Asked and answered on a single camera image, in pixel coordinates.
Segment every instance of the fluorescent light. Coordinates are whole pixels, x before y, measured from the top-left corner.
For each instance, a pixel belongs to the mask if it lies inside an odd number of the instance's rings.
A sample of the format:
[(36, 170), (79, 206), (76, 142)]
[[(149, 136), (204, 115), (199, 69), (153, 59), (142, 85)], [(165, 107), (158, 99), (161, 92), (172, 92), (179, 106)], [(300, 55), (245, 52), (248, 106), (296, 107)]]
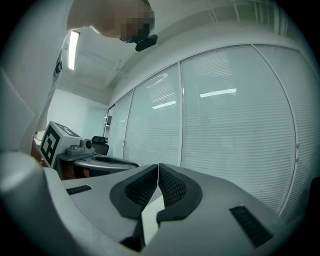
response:
[(164, 104), (161, 104), (161, 105), (158, 105), (158, 106), (153, 106), (152, 108), (154, 110), (156, 110), (156, 109), (163, 108), (163, 107), (166, 107), (166, 106), (170, 106), (170, 105), (173, 105), (173, 104), (176, 104), (176, 102), (175, 101), (170, 101), (168, 103), (164, 103)]
[(231, 94), (231, 93), (235, 93), (236, 91), (237, 91), (237, 89), (218, 90), (218, 91), (213, 91), (213, 92), (208, 92), (208, 93), (200, 94), (200, 97), (201, 97), (201, 98), (204, 98), (204, 97), (209, 97), (209, 96), (214, 96), (214, 95), (220, 95), (220, 94)]
[(71, 34), (70, 34), (68, 66), (69, 66), (69, 69), (71, 70), (75, 70), (76, 50), (77, 50), (79, 35), (80, 34), (75, 31), (71, 31)]

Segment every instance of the black chair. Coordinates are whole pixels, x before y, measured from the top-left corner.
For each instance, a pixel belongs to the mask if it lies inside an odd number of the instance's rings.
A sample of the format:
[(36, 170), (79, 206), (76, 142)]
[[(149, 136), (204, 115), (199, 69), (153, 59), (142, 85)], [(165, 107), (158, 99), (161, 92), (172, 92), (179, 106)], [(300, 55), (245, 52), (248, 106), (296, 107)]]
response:
[(92, 138), (92, 146), (98, 155), (106, 156), (109, 151), (109, 145), (107, 144), (107, 138), (94, 136)]

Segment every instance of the chair headrest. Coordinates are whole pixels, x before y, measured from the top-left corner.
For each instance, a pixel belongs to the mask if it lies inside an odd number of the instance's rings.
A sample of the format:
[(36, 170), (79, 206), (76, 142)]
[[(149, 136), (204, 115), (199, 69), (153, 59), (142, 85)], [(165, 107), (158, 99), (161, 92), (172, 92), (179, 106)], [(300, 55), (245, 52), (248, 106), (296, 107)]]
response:
[(94, 136), (92, 138), (92, 143), (105, 144), (107, 142), (107, 138)]

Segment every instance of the white ceiling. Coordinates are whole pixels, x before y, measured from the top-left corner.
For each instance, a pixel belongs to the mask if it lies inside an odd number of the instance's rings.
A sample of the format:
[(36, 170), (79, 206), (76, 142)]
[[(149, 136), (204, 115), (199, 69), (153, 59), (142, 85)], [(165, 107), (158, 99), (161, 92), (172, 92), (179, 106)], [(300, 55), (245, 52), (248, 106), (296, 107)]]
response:
[[(106, 38), (90, 28), (79, 29), (75, 71), (63, 65), (62, 78), (98, 93), (110, 92), (130, 69), (157, 46), (186, 30), (225, 20), (256, 22), (256, 9), (269, 16), (265, 25), (273, 26), (273, 7), (269, 0), (149, 0), (155, 12), (155, 29), (158, 43), (142, 52), (135, 51), (134, 43), (124, 43), (117, 38)], [(68, 60), (69, 36), (63, 46), (63, 59)]]

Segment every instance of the neck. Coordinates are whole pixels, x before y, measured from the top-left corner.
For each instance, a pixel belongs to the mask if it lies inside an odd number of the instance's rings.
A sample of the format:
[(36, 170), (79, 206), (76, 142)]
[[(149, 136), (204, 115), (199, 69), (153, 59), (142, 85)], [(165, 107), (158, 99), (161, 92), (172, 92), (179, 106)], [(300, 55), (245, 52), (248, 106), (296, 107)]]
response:
[(88, 0), (74, 0), (67, 20), (67, 31), (90, 27), (94, 18), (92, 7)]

